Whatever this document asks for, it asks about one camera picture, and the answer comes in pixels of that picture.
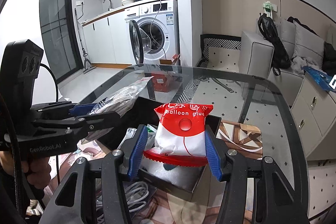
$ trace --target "cabinet handle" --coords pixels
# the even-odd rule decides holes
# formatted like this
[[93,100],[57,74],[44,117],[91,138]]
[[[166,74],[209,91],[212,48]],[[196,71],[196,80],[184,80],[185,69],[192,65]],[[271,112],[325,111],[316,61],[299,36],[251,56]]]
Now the cabinet handle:
[[302,128],[304,124],[305,124],[305,120],[302,120],[299,124],[299,128]]
[[314,97],[313,101],[311,102],[311,108],[313,108],[316,105],[317,98]]

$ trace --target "white cabinet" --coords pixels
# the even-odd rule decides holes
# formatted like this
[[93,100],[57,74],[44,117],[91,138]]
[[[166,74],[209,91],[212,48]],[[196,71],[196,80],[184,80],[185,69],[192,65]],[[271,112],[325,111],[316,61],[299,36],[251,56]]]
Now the white cabinet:
[[307,160],[336,159],[336,93],[306,73],[291,108]]
[[92,63],[116,63],[109,23],[108,18],[102,18],[83,27]]
[[123,12],[116,13],[109,16],[108,19],[110,21],[116,63],[135,65],[125,14]]

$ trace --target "human hand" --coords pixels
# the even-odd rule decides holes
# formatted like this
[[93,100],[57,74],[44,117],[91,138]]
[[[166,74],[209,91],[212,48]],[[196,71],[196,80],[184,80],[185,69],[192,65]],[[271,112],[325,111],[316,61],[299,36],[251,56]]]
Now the human hand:
[[[27,176],[27,181],[37,189],[44,189],[50,182],[51,167],[48,162],[49,158],[32,160],[29,164],[27,161],[21,162],[24,173],[32,172]],[[14,175],[14,161],[10,152],[0,151],[0,164],[7,174]]]

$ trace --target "sliding glass door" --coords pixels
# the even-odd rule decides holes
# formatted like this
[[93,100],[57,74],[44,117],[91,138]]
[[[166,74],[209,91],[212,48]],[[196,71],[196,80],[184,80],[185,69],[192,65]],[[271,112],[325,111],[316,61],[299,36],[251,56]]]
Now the sliding glass door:
[[40,25],[44,51],[57,82],[83,68],[71,0],[40,0]]

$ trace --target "wall socket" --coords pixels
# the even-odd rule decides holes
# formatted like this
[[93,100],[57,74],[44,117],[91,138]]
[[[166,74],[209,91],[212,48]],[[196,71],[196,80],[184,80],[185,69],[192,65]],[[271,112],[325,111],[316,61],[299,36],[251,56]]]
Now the wall socket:
[[84,0],[76,1],[76,6],[81,6],[82,3],[84,5]]

